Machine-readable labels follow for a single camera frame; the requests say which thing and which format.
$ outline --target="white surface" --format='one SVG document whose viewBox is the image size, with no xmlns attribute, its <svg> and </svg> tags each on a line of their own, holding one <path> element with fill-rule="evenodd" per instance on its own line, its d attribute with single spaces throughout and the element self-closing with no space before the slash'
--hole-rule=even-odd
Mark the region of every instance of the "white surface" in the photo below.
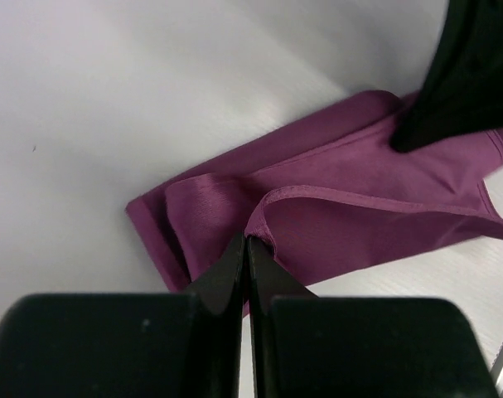
<svg viewBox="0 0 503 398">
<path fill-rule="evenodd" d="M 446 2 L 0 1 L 0 317 L 42 291 L 163 291 L 123 214 L 170 176 L 356 91 L 420 86 Z M 503 171 L 488 182 L 503 214 Z M 449 298 L 488 360 L 503 242 L 349 274 L 320 294 Z M 251 396 L 244 341 L 243 395 Z"/>
</svg>

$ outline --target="fabric fold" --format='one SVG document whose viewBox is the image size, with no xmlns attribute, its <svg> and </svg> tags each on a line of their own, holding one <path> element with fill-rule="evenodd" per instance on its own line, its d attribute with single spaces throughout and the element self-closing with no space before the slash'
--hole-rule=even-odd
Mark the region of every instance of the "fabric fold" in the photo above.
<svg viewBox="0 0 503 398">
<path fill-rule="evenodd" d="M 503 165 L 503 129 L 409 154 L 389 137 L 409 104 L 370 91 L 191 169 L 128 214 L 170 290 L 245 230 L 304 284 L 481 235 L 503 239 L 483 178 Z"/>
</svg>

